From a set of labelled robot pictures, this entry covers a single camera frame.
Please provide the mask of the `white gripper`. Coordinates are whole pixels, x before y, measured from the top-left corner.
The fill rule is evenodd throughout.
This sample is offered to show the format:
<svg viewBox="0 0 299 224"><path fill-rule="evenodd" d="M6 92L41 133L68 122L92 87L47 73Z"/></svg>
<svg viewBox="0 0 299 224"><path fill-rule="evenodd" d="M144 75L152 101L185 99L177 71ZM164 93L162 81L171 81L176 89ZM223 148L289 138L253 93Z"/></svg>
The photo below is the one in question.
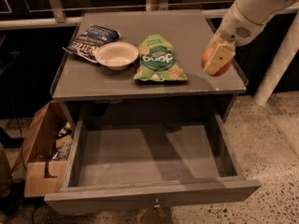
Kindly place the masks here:
<svg viewBox="0 0 299 224"><path fill-rule="evenodd" d="M266 25L266 13L255 5L235 1L222 18L221 25L202 56L202 68L212 77L223 75L231 66L235 46L245 46Z"/></svg>

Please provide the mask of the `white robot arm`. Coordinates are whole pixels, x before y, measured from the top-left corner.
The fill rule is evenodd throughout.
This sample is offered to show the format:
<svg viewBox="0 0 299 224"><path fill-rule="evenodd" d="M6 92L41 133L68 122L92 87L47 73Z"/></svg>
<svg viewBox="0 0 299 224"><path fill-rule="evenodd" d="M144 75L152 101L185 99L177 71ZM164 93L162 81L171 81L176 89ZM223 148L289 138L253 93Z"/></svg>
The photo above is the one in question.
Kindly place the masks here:
<svg viewBox="0 0 299 224"><path fill-rule="evenodd" d="M297 2L298 0L235 0L206 46L201 61L203 70L212 77L224 74L232 63L237 47L252 42L275 15ZM298 20L294 20L254 94L256 105L263 106L267 103L298 49Z"/></svg>

